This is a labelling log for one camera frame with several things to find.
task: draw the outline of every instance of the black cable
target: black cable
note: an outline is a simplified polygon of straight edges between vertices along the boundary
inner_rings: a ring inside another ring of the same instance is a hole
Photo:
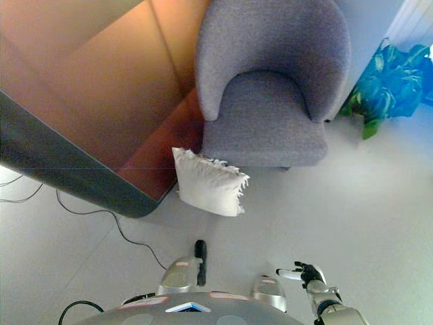
[[[67,308],[65,308],[62,315],[60,316],[58,325],[62,325],[63,318],[65,317],[66,312],[68,312],[68,310],[71,307],[74,307],[75,305],[89,305],[89,306],[92,306],[93,308],[96,308],[97,310],[99,310],[102,313],[104,312],[104,310],[100,306],[96,305],[95,303],[92,303],[91,301],[86,301],[86,300],[75,301],[75,302],[71,303],[69,306],[67,306]]]
[[[147,248],[150,249],[150,251],[152,252],[153,256],[155,257],[156,262],[158,262],[158,264],[160,265],[160,267],[162,267],[164,270],[167,270],[167,268],[165,266],[163,266],[163,264],[161,264],[160,260],[158,259],[158,257],[156,256],[153,248],[151,246],[149,246],[148,244],[144,244],[142,242],[134,242],[132,240],[129,240],[123,233],[123,230],[119,224],[119,220],[117,218],[117,215],[114,214],[114,212],[110,211],[110,210],[96,210],[96,211],[91,211],[91,212],[74,212],[70,209],[68,209],[67,207],[65,207],[65,205],[62,203],[62,201],[60,200],[60,193],[59,190],[55,191],[55,194],[57,196],[57,201],[59,202],[59,204],[63,207],[63,209],[67,210],[68,212],[74,213],[75,215],[91,215],[93,213],[99,213],[99,212],[108,212],[111,213],[111,215],[114,217],[114,220],[116,220],[116,224],[117,224],[117,228],[119,229],[120,235],[122,235],[122,237],[127,241],[130,242],[131,244],[136,244],[136,245],[141,245],[141,246],[145,246]]]
[[[42,185],[43,184],[41,184],[38,187],[38,189],[32,195],[30,195],[28,198],[22,198],[21,200],[6,200],[6,199],[2,198],[2,199],[0,199],[0,203],[24,203],[24,202],[30,200],[33,196],[35,196],[36,193],[39,192],[39,190],[42,188]]]
[[[8,181],[8,182],[6,182],[6,183],[0,183],[0,188],[3,187],[3,186],[8,186],[9,184],[12,184],[12,183],[15,182],[15,181],[18,181],[18,180],[19,180],[21,177],[23,177],[23,176],[24,176],[24,175],[21,175],[21,176],[15,178],[14,180],[12,180],[12,181]]]

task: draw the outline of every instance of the white curtain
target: white curtain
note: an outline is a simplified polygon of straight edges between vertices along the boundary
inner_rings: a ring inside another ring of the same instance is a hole
[[[433,44],[433,0],[406,0],[386,36],[403,51]]]

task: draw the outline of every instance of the gray floor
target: gray floor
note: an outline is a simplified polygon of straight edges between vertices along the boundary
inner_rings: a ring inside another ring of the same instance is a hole
[[[150,243],[165,265],[205,239],[205,290],[247,295],[256,275],[302,260],[320,265],[346,304],[372,324],[431,324],[433,108],[386,121],[364,142],[356,121],[337,118],[326,129],[329,154],[316,167],[243,170],[251,180],[242,216],[197,210],[174,189],[148,217],[122,218],[125,234]],[[0,182],[13,177],[1,168]],[[1,197],[25,197],[37,185],[20,179],[0,188]],[[76,211],[95,208],[62,198]],[[110,215],[71,215],[53,188],[0,209],[2,324],[57,324],[75,300],[109,309],[154,292],[161,279],[150,252],[125,242]],[[282,283],[288,312],[312,324],[300,284]],[[64,324],[93,313],[76,307]]]

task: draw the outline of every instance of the potted plant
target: potted plant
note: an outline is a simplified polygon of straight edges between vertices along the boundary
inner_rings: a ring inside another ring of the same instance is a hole
[[[340,110],[344,116],[364,117],[363,139],[375,135],[385,118],[412,116],[423,90],[433,86],[428,82],[433,71],[429,47],[415,45],[405,53],[391,44],[383,46],[384,41]]]

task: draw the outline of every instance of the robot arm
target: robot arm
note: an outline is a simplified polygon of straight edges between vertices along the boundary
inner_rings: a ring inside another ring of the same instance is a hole
[[[315,325],[368,325],[364,317],[354,308],[343,305],[336,287],[328,287],[323,272],[316,265],[295,262],[293,271],[278,269],[283,278],[303,281],[316,316]]]

